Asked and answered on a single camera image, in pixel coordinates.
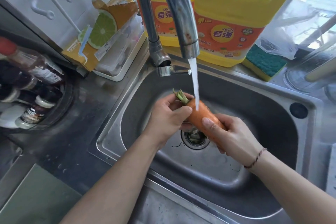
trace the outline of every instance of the carrot stem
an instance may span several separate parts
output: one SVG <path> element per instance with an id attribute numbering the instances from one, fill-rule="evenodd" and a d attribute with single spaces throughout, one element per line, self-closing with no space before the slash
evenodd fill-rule
<path id="1" fill-rule="evenodd" d="M 184 105 L 186 105 L 188 102 L 189 102 L 189 100 L 187 99 L 187 97 L 186 97 L 186 95 L 183 93 L 183 91 L 180 89 L 178 92 L 175 92 L 174 91 L 174 93 L 175 93 L 175 95 L 176 95 L 176 97 L 184 104 Z"/>

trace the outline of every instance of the drain strainer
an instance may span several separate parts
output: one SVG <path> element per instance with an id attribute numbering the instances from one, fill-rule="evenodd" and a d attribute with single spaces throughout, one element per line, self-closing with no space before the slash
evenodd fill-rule
<path id="1" fill-rule="evenodd" d="M 181 131 L 183 143 L 193 150 L 200 150 L 208 146 L 210 140 L 198 129 L 193 128 L 191 132 Z"/>

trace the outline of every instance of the yellow sponge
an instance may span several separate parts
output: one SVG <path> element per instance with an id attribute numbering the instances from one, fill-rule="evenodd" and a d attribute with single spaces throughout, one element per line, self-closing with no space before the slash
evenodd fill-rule
<path id="1" fill-rule="evenodd" d="M 283 69 L 287 62 L 281 56 L 266 53 L 254 45 L 242 64 L 268 82 Z"/>

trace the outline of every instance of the water stream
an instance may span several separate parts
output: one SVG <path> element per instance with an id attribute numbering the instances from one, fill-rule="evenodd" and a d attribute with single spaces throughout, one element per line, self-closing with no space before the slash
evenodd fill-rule
<path id="1" fill-rule="evenodd" d="M 188 59 L 190 69 L 191 69 L 191 76 L 192 76 L 192 83 L 194 85 L 194 95 L 195 95 L 195 104 L 196 104 L 196 111 L 198 111 L 198 107 L 200 104 L 200 95 L 198 93 L 198 78 L 197 78 L 197 62 L 196 58 Z"/>

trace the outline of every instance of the stainless steel countertop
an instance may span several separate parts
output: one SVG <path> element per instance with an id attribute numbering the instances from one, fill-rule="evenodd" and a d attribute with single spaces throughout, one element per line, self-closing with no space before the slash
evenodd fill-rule
<path id="1" fill-rule="evenodd" d="M 64 118 L 47 132 L 13 135 L 12 139 L 23 147 L 23 155 L 34 155 L 37 163 L 64 183 L 81 194 L 87 192 L 95 182 L 111 167 L 106 162 L 90 154 L 87 149 L 92 139 L 104 127 L 106 117 L 119 96 L 130 83 L 137 71 L 137 64 L 148 52 L 145 41 L 125 78 L 113 82 L 90 73 L 86 79 L 77 79 L 78 94 Z M 240 72 L 251 75 L 241 65 L 222 68 L 224 72 Z M 282 80 L 283 72 L 271 83 L 286 87 Z M 318 187 L 325 189 L 331 145 L 336 142 L 336 108 L 327 99 L 323 90 L 310 94 L 324 103 L 321 138 L 316 152 L 311 153 L 312 165 L 319 168 L 319 177 L 309 177 Z M 147 179 L 130 223 L 225 223 L 189 201 L 174 197 L 174 193 Z"/>

